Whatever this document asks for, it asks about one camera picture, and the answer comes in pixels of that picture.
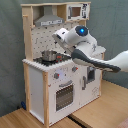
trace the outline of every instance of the oven handle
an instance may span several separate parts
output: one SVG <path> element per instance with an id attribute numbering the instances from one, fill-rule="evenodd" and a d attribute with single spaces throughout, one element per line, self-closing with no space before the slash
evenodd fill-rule
<path id="1" fill-rule="evenodd" d="M 66 87 L 72 83 L 72 80 L 68 81 L 66 84 L 61 84 L 59 87 Z"/>
<path id="2" fill-rule="evenodd" d="M 82 90 L 85 90 L 86 88 L 86 77 L 85 76 L 83 76 L 83 80 L 84 80 L 84 87 L 82 87 Z"/>
<path id="3" fill-rule="evenodd" d="M 70 11 L 70 16 L 68 16 L 68 19 L 71 19 L 71 17 L 72 17 L 72 7 L 71 6 L 69 6 L 69 11 Z"/>

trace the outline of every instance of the kitchen hood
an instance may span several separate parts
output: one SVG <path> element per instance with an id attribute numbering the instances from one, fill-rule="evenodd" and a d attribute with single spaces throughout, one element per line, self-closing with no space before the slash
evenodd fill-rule
<path id="1" fill-rule="evenodd" d="M 44 15 L 35 21 L 36 27 L 64 23 L 63 18 L 53 15 L 52 5 L 43 6 L 43 9 Z"/>

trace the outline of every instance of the cooking pot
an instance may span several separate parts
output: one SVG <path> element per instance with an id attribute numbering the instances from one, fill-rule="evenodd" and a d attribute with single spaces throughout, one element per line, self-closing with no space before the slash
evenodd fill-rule
<path id="1" fill-rule="evenodd" d="M 42 52 L 42 59 L 45 61 L 54 61 L 56 60 L 57 52 L 56 51 L 43 51 Z"/>

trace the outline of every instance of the backsplash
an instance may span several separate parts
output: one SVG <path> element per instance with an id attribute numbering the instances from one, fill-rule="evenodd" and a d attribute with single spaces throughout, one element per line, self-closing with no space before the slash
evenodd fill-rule
<path id="1" fill-rule="evenodd" d="M 55 44 L 52 34 L 60 28 L 70 30 L 74 26 L 79 25 L 79 22 L 64 23 L 57 25 L 50 25 L 46 27 L 35 27 L 32 29 L 32 48 L 33 58 L 41 57 L 41 52 L 44 50 L 63 51 L 59 44 Z"/>

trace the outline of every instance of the oven window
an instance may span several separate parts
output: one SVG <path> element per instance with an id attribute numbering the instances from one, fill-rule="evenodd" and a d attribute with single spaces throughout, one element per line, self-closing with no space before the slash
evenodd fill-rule
<path id="1" fill-rule="evenodd" d="M 56 111 L 70 105 L 73 102 L 73 85 L 56 92 Z"/>
<path id="2" fill-rule="evenodd" d="M 72 7 L 72 17 L 80 16 L 81 7 Z"/>

